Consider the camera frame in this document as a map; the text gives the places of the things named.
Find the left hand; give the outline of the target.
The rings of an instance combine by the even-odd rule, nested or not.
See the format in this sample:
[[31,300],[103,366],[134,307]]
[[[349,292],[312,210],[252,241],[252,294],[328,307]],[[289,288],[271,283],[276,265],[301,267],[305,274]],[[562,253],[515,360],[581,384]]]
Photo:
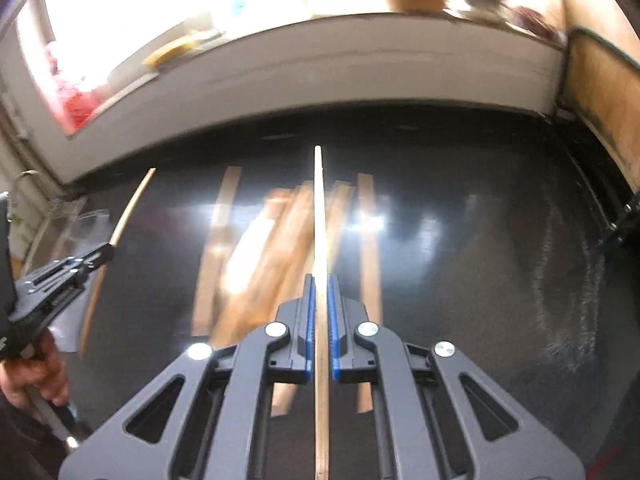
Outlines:
[[66,365],[58,353],[53,336],[47,330],[40,338],[41,360],[5,360],[1,362],[1,390],[14,408],[32,413],[34,406],[26,392],[28,386],[40,391],[44,400],[56,406],[70,400]]

